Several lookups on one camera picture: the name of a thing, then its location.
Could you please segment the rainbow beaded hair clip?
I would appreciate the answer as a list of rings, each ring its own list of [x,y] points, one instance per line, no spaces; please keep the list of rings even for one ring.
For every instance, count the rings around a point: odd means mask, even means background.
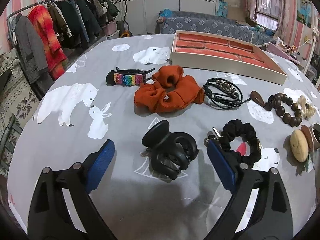
[[[155,68],[150,70],[139,69],[120,69],[116,67],[115,70],[108,72],[105,81],[108,86],[139,86],[147,81],[147,75],[153,72]]]

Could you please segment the grey coat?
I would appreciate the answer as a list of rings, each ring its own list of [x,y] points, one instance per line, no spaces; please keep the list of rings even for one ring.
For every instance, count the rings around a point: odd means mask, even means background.
[[[43,42],[29,18],[21,14],[16,18],[15,34],[24,72],[29,83],[35,83],[48,70]]]

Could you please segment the grey polar bear tablecloth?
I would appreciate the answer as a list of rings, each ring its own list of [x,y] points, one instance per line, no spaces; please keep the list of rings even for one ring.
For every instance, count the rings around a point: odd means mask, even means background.
[[[31,118],[15,147],[8,176],[10,207],[20,224],[27,224],[31,198],[44,167],[64,170],[82,162],[112,140],[116,152],[98,188],[90,195],[100,215],[118,239],[203,239],[226,207],[230,192],[221,184],[204,146],[213,127],[222,129],[229,121],[250,123],[263,146],[260,168],[275,166],[289,196],[293,230],[298,232],[317,204],[314,170],[306,171],[290,153],[293,128],[275,111],[266,111],[253,101],[238,109],[222,111],[206,104],[192,104],[173,113],[151,113],[137,108],[137,87],[108,86],[110,70],[151,69],[133,59],[140,51],[154,47],[164,54],[174,36],[152,35],[104,41],[72,66],[54,89],[90,83],[98,90],[93,104],[109,105],[103,139],[88,137],[92,118],[79,103],[71,114],[71,125],[59,125],[58,113],[50,113],[40,124]],[[172,132],[186,132],[199,147],[198,157],[176,180],[153,172],[142,137],[157,122],[168,120]]]

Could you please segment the blue poster on wall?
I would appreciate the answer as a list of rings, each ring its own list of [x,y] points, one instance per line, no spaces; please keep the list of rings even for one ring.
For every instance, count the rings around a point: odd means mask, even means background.
[[[311,0],[297,0],[297,21],[308,28],[312,27]]]

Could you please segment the black plastic claw hair clip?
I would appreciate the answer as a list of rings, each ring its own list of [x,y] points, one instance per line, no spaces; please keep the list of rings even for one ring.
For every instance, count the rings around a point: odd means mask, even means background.
[[[170,132],[169,127],[167,120],[155,124],[144,135],[142,144],[148,149],[152,169],[175,180],[196,159],[199,149],[191,135]]]

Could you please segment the orange fabric scrunchie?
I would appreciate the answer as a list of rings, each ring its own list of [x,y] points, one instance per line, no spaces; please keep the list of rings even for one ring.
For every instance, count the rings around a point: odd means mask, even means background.
[[[181,66],[163,66],[135,92],[134,103],[152,113],[170,113],[204,102],[204,90]]]

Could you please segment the cream tray with orange lining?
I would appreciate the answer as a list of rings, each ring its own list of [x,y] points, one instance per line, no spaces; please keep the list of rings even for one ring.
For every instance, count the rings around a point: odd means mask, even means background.
[[[232,73],[283,85],[287,74],[257,46],[215,34],[178,30],[171,61],[185,68]]]

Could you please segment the dark hanging clothes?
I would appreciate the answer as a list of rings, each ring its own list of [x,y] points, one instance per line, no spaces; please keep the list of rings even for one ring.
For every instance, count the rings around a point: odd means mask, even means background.
[[[111,0],[55,0],[46,7],[60,45],[68,49],[87,49],[120,13]]]

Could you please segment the window with pink curtains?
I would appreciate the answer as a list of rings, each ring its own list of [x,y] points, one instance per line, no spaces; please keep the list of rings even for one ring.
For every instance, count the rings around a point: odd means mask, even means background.
[[[245,0],[246,17],[260,26],[274,30],[275,36],[293,43],[299,30],[298,0]]]

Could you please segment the black fabric scrunchie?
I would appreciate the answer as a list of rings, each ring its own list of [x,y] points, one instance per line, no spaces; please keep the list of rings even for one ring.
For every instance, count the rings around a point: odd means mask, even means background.
[[[239,151],[231,149],[230,143],[237,137],[240,137],[243,142],[250,146],[250,154],[241,155]],[[228,164],[240,165],[247,164],[252,168],[255,163],[261,159],[261,143],[257,138],[256,131],[250,123],[243,124],[241,120],[230,120],[222,129],[220,137],[209,135],[205,139],[205,146],[209,148],[209,143],[212,142],[217,148],[218,153],[224,157]]]

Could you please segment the white framed mirror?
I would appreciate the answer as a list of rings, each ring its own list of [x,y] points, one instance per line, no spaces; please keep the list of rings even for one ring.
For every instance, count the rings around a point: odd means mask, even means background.
[[[319,91],[319,14],[313,21],[312,37],[308,42],[311,43],[311,49],[303,73]]]

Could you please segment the metal clothes rack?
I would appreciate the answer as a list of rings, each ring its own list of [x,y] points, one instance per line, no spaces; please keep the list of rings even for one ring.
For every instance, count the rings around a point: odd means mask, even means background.
[[[7,26],[8,26],[9,41],[10,41],[10,44],[11,44],[12,48],[15,48],[15,42],[14,42],[14,38],[13,38],[13,31],[12,31],[12,28],[10,26],[10,19],[12,17],[14,17],[15,15],[17,15],[17,14],[23,12],[23,11],[26,11],[28,9],[31,9],[33,7],[36,7],[36,6],[41,5],[41,4],[47,4],[47,3],[55,2],[55,1],[60,1],[60,0],[42,0],[42,1],[30,4],[30,5],[26,6],[26,7],[23,7],[21,9],[19,9],[19,10],[16,10],[16,11],[12,12],[11,14],[9,14],[7,16],[6,22],[7,22]]]

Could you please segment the pink bedside cabinet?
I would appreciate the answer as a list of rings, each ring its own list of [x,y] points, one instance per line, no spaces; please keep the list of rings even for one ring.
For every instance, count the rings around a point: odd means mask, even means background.
[[[276,46],[273,43],[269,43],[266,45],[266,51],[279,57],[282,57],[286,60],[289,60],[294,64],[301,66],[302,68],[306,67],[307,62],[300,56],[300,53],[297,53],[295,51],[289,53],[287,52],[287,49],[283,48],[282,46]]]

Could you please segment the cream flower hair accessory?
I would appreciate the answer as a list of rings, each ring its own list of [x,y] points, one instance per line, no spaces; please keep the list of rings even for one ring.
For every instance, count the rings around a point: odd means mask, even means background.
[[[313,117],[316,113],[316,108],[307,102],[305,96],[301,95],[297,101],[298,105],[301,107],[300,110],[302,111],[302,116],[304,119],[309,120]]]

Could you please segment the red orange jacket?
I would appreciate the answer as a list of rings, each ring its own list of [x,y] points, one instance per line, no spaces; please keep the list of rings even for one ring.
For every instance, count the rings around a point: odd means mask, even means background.
[[[49,11],[43,5],[33,7],[28,13],[28,19],[43,42],[48,72],[55,81],[65,72],[62,63],[67,59],[67,56],[64,54],[61,44],[57,39],[53,20]]]

